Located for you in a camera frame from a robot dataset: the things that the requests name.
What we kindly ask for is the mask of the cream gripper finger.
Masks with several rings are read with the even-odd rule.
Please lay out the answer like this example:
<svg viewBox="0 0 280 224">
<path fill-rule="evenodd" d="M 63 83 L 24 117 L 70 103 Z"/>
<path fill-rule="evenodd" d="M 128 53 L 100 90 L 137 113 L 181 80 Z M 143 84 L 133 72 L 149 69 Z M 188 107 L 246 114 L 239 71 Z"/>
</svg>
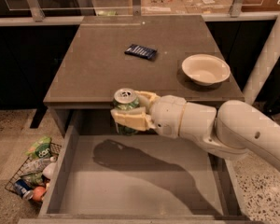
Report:
<svg viewBox="0 0 280 224">
<path fill-rule="evenodd" d="M 156 128 L 152 121 L 152 117 L 143 106 L 131 110 L 120 110 L 114 108 L 111 110 L 111 116 L 117 124 L 137 131 L 146 131 Z"/>
<path fill-rule="evenodd" d="M 136 91 L 139 107 L 135 109 L 136 113 L 150 111 L 150 108 L 160 99 L 160 96 L 150 91 Z"/>
</svg>

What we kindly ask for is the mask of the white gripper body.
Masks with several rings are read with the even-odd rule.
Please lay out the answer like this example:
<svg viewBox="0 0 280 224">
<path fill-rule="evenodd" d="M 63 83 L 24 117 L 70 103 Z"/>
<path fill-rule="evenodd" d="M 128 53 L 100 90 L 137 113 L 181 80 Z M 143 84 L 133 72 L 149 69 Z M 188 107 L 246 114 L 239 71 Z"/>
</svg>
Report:
<svg viewBox="0 0 280 224">
<path fill-rule="evenodd" d="M 162 96 L 150 108 L 150 116 L 158 135 L 177 138 L 187 101 L 173 95 Z"/>
</svg>

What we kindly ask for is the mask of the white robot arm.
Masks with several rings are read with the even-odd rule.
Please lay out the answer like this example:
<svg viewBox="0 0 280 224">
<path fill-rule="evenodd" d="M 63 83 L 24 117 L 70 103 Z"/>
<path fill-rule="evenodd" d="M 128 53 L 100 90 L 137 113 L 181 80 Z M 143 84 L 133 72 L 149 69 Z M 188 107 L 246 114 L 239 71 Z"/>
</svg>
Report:
<svg viewBox="0 0 280 224">
<path fill-rule="evenodd" d="M 152 129 L 160 136 L 190 140 L 228 160 L 252 151 L 280 172 L 280 125 L 245 102 L 229 100 L 214 108 L 173 95 L 121 88 L 114 93 L 114 103 L 111 116 L 118 129 Z"/>
</svg>

